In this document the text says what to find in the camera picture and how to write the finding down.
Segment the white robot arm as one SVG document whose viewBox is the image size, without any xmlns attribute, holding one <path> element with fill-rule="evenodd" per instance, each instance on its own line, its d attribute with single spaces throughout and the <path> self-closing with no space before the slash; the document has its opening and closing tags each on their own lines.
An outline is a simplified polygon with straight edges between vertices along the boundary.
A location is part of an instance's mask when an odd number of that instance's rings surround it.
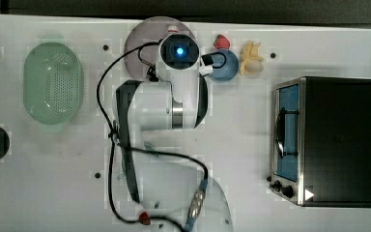
<svg viewBox="0 0 371 232">
<path fill-rule="evenodd" d="M 130 198 L 152 229 L 178 232 L 234 232 L 221 186 L 207 166 L 187 155 L 148 150 L 146 131 L 183 131 L 207 114 L 208 89 L 201 75 L 198 43 L 185 34 L 157 42 L 157 80 L 127 80 L 114 93 L 113 111 Z"/>
</svg>

